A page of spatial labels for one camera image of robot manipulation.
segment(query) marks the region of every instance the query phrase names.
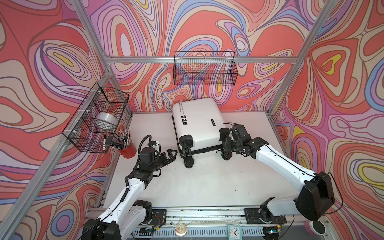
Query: patterned wallpaper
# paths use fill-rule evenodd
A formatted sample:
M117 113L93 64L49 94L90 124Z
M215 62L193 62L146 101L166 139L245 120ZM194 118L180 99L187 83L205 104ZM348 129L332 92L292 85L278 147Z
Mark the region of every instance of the patterned wallpaper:
M335 176L341 239L384 239L383 76L383 1L340 1L273 113L292 159Z
M322 0L94 0L86 8L110 56L173 56L233 50L236 56L296 56ZM264 111L290 64L239 64L233 86L175 86L173 64L111 66L133 111L171 111L212 97L222 111Z
M103 73L68 0L0 1L0 220ZM73 239L112 154L70 145L13 239Z

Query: psychedelic wall pattern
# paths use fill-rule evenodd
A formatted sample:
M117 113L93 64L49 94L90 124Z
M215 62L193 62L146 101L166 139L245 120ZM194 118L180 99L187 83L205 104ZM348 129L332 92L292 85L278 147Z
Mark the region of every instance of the psychedelic wall pattern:
M67 0L0 1L0 220L103 73ZM70 145L13 239L73 239L112 154Z
M322 0L95 0L86 4L109 56L173 56L233 50L236 56L296 56ZM175 86L173 64L114 64L133 111L171 111L212 97L222 111L264 111L290 64L238 64L236 85Z
M335 176L340 239L384 239L383 69L383 2L340 1L273 112L292 159Z

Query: black caster wheel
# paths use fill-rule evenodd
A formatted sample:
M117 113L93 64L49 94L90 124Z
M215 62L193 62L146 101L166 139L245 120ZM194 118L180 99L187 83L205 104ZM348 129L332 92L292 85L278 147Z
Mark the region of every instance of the black caster wheel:
M192 168L194 163L195 163L195 161L193 160L193 158L191 156L186 157L184 159L184 166L186 168Z
M229 159L231 159L231 157L232 157L232 152L230 152L230 151L223 151L222 153L221 153L221 157L224 159L224 160L229 160Z

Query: robotic arm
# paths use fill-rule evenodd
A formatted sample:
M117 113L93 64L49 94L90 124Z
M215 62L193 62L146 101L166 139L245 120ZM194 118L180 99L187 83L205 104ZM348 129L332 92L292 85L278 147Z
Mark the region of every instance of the robotic arm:
M147 138L149 138L148 147L141 150L141 145ZM137 200L137 198L144 192L153 177L160 177L160 168L173 162L177 154L176 150L168 149L169 158L167 158L164 152L160 153L160 144L152 141L151 138L150 135L147 135L141 141L136 165L133 171L125 177L124 189L97 220L89 219L84 224L83 234L80 238L85 240L127 239L139 224L150 224L152 205L150 202Z
M260 217L264 221L281 215L296 214L317 221L334 204L333 187L328 174L317 174L293 162L260 137L251 139L243 125L235 123L230 129L221 128L220 140L223 144L222 157L225 160L232 157L232 152L245 157L251 156L275 169L300 192L283 199L271 197L266 200L260 206Z

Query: white table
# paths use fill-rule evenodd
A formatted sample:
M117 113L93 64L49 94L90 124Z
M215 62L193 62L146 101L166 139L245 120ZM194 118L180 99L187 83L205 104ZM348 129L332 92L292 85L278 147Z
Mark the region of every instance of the white table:
M136 148L148 134L159 141L162 152L177 149L171 113L136 113L129 131ZM261 137L283 153L264 112L222 113L225 121L243 124L252 138ZM104 207L108 207L125 186L124 177L131 171L137 155L131 159L120 156L108 190ZM191 169L183 159L163 167L160 177L148 185L141 200L153 207L203 207L260 205L269 197L284 197L298 191L275 170L251 157L233 154L229 161L215 156L195 160Z

